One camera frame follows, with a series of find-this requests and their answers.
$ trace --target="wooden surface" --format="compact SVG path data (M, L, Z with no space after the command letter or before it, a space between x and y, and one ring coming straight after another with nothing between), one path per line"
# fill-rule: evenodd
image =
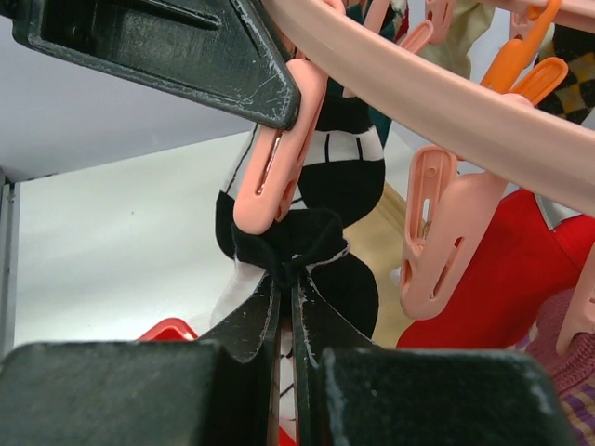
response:
M390 272L401 266L405 200L386 184L377 207L345 230L351 251L374 272L380 294L380 310L373 339L382 347L394 348L409 326L399 304L399 288Z

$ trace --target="red basket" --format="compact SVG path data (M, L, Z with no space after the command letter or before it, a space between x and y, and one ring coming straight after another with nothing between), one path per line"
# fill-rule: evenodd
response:
M194 341L198 334L190 326L178 318L163 319L151 330L139 338L139 341L147 342L171 342L171 341ZM287 433L279 427L279 446L296 446Z

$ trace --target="red sock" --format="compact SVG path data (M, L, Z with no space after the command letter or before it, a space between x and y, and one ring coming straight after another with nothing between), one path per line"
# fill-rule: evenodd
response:
M517 343L549 297L576 285L595 243L595 218L548 230L536 197L518 190L496 210L448 305L415 321L399 348L506 348Z

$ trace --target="metal frame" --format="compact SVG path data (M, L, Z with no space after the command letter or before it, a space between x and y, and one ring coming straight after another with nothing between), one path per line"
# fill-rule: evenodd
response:
M7 182L0 197L0 359L15 342L17 313L17 267L19 251L20 183Z

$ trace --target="green fabric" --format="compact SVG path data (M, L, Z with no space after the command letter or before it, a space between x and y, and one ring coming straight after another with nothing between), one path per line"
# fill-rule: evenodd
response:
M364 23L364 12L362 11L362 7L360 5L348 8L347 16L358 23ZM396 33L397 30L395 30L394 22L389 20L387 25L380 32L380 35L385 39L393 41ZM343 94L343 87L334 79L329 79L326 94L331 96L341 96ZM373 107L370 107L370 119L376 126L378 136L380 137L380 142L382 143L382 147L384 147L387 142L387 138L389 137L390 124L392 124L392 120Z

